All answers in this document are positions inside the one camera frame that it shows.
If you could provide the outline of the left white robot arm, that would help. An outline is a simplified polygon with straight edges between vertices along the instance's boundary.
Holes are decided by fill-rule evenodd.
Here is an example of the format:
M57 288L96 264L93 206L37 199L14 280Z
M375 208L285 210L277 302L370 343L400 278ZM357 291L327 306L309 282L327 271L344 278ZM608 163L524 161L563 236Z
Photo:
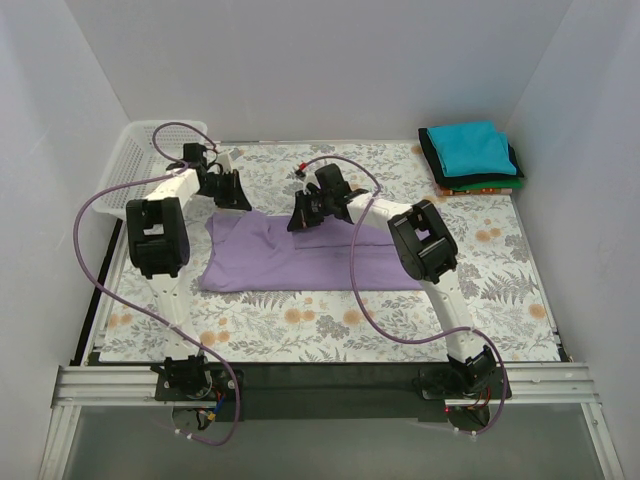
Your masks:
M239 171L232 167L242 151L234 148L217 153L212 161L208 152L203 144L184 144L182 158L166 167L177 177L159 183L145 198L126 205L131 262L146 279L158 315L168 322L165 360L158 373L166 387L193 400L208 397L213 380L205 369L201 349L186 340L195 338L196 333L186 299L185 268L191 249L183 210L196 195L213 199L223 209L252 209Z

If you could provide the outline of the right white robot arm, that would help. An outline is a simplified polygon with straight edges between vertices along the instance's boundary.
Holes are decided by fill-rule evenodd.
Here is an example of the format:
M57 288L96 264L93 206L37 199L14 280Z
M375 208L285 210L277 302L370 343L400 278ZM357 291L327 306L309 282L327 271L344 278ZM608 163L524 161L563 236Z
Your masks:
M370 315L365 318L377 333L398 344L421 345L443 339L449 373L431 381L441 392L461 396L490 393L500 356L471 318L457 273L458 246L436 207L429 201L409 205L384 200L378 182L372 192L353 189L335 164L319 168L315 177L315 182L295 193L287 230L317 227L329 216L354 226L349 275L360 307L364 303L356 283L357 236L364 225L390 234L402 268L427 294L442 332L424 339L402 339L384 331Z

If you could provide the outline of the purple t shirt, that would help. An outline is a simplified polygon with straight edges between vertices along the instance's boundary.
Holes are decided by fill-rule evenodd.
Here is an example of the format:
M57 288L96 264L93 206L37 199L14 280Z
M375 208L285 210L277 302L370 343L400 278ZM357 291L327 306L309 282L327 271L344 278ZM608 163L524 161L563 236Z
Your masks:
M214 213L206 222L212 250L200 288L244 291L350 291L354 226L328 217L314 228L289 232L286 216L259 211ZM361 291L409 291L420 285L403 269L391 235L360 228L355 275Z

